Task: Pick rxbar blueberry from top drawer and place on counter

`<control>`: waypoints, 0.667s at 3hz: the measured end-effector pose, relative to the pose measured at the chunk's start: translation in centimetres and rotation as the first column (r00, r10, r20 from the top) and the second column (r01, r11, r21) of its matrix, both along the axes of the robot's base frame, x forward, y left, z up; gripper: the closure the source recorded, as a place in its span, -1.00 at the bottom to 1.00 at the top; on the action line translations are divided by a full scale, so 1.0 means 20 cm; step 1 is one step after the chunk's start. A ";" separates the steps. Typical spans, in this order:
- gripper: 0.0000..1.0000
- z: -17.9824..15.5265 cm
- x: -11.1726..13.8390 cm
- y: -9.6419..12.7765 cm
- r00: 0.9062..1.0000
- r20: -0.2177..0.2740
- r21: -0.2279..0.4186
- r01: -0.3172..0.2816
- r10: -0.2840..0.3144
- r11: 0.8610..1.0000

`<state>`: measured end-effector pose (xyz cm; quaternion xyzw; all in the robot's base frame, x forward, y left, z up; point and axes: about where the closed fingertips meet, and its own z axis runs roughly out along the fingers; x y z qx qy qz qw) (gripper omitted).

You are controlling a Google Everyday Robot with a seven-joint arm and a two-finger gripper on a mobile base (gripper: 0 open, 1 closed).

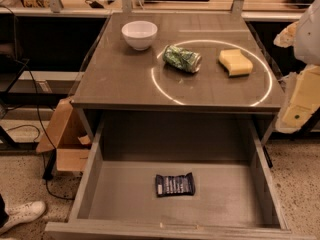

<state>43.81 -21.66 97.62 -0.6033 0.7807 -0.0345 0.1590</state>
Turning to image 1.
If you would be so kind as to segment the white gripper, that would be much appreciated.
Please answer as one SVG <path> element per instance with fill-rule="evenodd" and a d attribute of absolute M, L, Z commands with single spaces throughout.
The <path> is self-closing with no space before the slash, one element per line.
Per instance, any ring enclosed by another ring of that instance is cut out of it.
<path fill-rule="evenodd" d="M 285 80 L 285 100 L 275 128 L 280 133 L 300 130 L 320 107 L 320 0 L 314 0 L 299 22 L 284 28 L 273 43 L 282 48 L 294 45 L 294 55 L 307 65 Z"/>

